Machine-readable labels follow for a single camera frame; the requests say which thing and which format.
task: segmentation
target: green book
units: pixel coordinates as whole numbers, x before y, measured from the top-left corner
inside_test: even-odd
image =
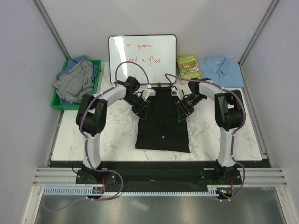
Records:
[[[201,71],[199,69],[198,61],[196,55],[187,55],[177,57],[179,76],[181,78],[192,79],[192,78],[202,78]],[[181,84],[187,84],[187,81],[180,80]]]

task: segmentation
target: table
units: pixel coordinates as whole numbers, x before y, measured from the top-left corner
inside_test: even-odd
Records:
[[[109,63],[102,63],[98,91],[112,86]],[[175,83],[184,94],[191,93],[187,85]],[[246,114],[248,110],[244,100]],[[214,102],[202,100],[195,106],[194,113],[187,118],[189,149],[191,153],[136,149],[139,118],[124,100],[115,102],[107,109],[106,126],[100,137],[100,155],[103,161],[214,161],[220,148],[220,129],[214,119]],[[84,139],[76,125],[77,111],[64,111],[52,161],[82,161]],[[250,116],[244,127],[237,132],[234,155],[239,161],[262,159]]]

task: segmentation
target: blue shirt collar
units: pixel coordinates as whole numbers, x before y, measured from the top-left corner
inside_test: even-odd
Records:
[[[218,70],[221,70],[223,74],[226,74],[228,70],[228,61],[225,57],[208,57],[206,59],[205,64],[213,73],[216,73],[218,72]]]

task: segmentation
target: green laundry basket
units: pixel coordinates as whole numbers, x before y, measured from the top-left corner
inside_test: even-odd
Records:
[[[101,60],[89,60],[93,64],[98,65],[98,73],[95,76],[94,87],[93,87],[93,94],[97,92],[97,88],[99,85],[99,78],[100,78],[100,70],[101,70]],[[65,70],[68,61],[65,61],[62,70]],[[51,106],[60,110],[78,110],[80,105],[60,105],[59,96],[57,95],[56,91],[54,92],[54,96],[51,102]]]

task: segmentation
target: black garment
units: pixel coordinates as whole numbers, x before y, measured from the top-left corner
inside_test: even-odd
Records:
[[[171,96],[171,87],[153,87],[146,120],[139,119],[136,148],[190,153],[187,122],[178,123],[178,97]]]

